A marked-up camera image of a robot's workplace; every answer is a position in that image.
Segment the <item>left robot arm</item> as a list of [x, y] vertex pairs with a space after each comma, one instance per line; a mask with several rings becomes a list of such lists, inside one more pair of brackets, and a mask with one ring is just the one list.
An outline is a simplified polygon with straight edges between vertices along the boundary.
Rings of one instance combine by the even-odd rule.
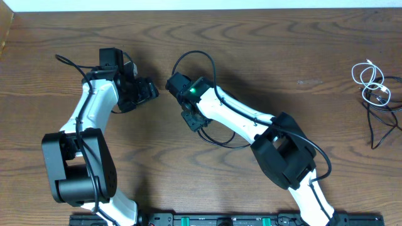
[[118, 188], [104, 133], [115, 107], [128, 113], [159, 92], [118, 48], [101, 48], [99, 64], [82, 75], [82, 95], [70, 119], [41, 141], [52, 197], [90, 210], [107, 225], [147, 225], [138, 204]]

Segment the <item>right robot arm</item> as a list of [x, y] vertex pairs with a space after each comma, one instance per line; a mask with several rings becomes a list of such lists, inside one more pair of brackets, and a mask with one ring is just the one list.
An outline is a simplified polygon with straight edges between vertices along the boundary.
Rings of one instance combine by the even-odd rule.
[[182, 107], [182, 117], [193, 132], [204, 133], [217, 121], [245, 139], [261, 171], [277, 186], [288, 190], [307, 225], [335, 225], [339, 219], [318, 182], [314, 158], [319, 147], [311, 142], [294, 118], [254, 110], [207, 78], [193, 82], [174, 73], [166, 89]]

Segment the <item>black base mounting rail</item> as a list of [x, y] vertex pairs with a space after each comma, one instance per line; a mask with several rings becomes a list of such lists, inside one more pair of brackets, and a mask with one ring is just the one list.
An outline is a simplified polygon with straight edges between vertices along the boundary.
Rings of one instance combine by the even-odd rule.
[[[138, 225], [147, 226], [303, 226], [298, 213], [279, 213], [277, 215], [174, 215], [154, 213], [137, 220]], [[380, 215], [351, 215], [338, 213], [333, 225], [338, 226], [384, 226]]]

